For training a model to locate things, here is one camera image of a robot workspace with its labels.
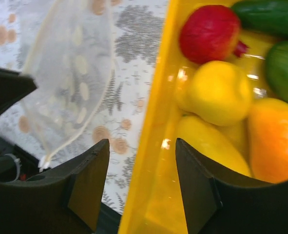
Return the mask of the yellow pear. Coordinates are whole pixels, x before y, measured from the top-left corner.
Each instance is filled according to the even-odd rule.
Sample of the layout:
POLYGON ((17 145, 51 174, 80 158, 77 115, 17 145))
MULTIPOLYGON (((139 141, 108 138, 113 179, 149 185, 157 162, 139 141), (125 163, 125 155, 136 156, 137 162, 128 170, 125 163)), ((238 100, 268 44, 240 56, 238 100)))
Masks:
POLYGON ((180 109, 217 126, 231 126, 245 119, 253 101, 245 71, 217 60, 199 66, 192 76, 181 68, 174 96, 180 109))

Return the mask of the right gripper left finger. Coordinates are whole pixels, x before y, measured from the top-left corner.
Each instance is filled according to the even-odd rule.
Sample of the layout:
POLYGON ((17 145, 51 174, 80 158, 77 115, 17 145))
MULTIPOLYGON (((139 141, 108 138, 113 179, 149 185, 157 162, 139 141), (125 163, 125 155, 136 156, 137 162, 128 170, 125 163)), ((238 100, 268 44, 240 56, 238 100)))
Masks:
POLYGON ((109 165, 109 141, 25 181, 0 182, 0 234, 92 234, 109 165))

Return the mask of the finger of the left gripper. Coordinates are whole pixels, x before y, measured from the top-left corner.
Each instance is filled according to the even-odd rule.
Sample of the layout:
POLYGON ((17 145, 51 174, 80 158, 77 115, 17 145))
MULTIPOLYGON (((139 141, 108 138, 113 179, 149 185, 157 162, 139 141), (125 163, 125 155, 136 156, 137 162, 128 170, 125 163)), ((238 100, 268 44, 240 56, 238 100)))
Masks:
POLYGON ((30 75, 0 68, 0 115, 36 89, 30 75))

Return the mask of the green red mango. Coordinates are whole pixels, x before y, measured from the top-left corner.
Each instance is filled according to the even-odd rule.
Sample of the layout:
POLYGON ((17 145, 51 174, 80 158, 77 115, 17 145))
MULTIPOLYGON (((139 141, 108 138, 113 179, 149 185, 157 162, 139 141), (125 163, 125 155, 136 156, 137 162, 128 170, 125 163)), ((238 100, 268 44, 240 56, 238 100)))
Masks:
POLYGON ((288 103, 288 41, 273 45, 265 58, 265 78, 270 89, 288 103))

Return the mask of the clear zip top bag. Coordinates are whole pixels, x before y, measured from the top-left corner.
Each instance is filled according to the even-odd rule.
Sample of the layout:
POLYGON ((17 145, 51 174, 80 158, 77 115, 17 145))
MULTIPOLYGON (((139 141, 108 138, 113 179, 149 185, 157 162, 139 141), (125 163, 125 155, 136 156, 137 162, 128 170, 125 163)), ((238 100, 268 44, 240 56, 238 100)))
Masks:
POLYGON ((21 103, 44 148, 38 168, 45 170, 82 134, 104 99, 114 64, 111 3, 35 0, 26 9, 22 74, 37 89, 21 103))

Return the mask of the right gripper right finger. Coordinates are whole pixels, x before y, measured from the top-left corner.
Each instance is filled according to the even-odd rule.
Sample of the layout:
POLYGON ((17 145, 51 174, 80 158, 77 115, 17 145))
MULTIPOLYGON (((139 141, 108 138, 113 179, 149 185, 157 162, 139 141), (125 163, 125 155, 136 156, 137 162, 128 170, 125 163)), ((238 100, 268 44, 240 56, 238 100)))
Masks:
POLYGON ((288 234, 288 180, 237 173, 176 140, 176 165, 190 234, 288 234))

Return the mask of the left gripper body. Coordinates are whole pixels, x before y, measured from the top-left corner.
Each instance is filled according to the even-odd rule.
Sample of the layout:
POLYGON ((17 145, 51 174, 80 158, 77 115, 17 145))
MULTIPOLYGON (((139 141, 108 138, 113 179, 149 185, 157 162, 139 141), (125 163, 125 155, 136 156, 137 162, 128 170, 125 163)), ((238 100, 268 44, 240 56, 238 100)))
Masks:
POLYGON ((0 137, 0 182, 25 181, 39 173, 39 160, 0 137))

